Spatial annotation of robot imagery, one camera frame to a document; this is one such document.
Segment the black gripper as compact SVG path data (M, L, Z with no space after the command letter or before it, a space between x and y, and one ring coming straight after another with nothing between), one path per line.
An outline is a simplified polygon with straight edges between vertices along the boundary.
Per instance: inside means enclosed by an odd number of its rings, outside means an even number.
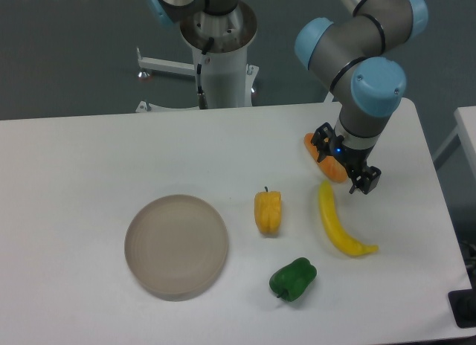
M311 144L318 152L318 163L328 156L333 156L350 174L350 194L358 190L368 195L376 188L382 171L367 164L367 159L376 145L376 137L360 138L349 133L334 132L326 122L315 130Z

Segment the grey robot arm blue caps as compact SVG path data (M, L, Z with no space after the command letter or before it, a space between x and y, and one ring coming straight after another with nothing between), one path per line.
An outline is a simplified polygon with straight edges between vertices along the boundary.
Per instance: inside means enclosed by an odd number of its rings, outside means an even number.
M241 0L147 0L158 21L178 24L193 52L200 109L243 107L247 49L257 33L254 11ZM341 0L351 19L307 23L295 55L341 104L335 124L312 136L318 161L334 158L352 182L369 193L379 182L367 159L405 93L405 72L385 52L421 34L428 24L424 0Z

